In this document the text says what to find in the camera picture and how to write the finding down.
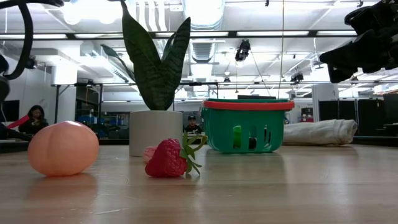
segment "basket handle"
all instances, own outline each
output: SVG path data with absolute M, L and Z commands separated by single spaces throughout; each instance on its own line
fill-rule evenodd
M 286 103 L 225 103 L 205 101 L 205 107 L 218 110 L 246 110 L 246 111 L 288 111 L 294 108 L 294 102 Z

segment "white towel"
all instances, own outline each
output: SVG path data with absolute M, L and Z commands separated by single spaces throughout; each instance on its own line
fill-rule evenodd
M 354 120 L 328 120 L 285 125 L 285 145 L 342 146 L 353 141 L 358 126 Z

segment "white plant pot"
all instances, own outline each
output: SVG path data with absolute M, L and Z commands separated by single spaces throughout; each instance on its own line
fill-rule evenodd
M 130 156 L 142 156 L 148 146 L 164 139 L 182 143 L 182 113 L 176 111 L 137 111 L 130 113 Z

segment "ventilation duct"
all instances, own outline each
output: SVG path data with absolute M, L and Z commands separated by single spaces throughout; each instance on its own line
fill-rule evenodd
M 194 31 L 220 30 L 224 7 L 225 0 L 183 0 L 184 17 L 191 17 L 191 28 Z M 191 63 L 208 63 L 214 59 L 215 44 L 192 43 L 190 53 Z M 212 69 L 213 66 L 207 64 L 190 66 L 195 77 L 210 77 Z

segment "green plastic basket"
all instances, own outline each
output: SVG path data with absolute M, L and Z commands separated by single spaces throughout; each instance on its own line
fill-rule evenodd
M 223 153 L 272 152 L 282 145 L 289 100 L 220 100 L 204 102 L 208 144 Z

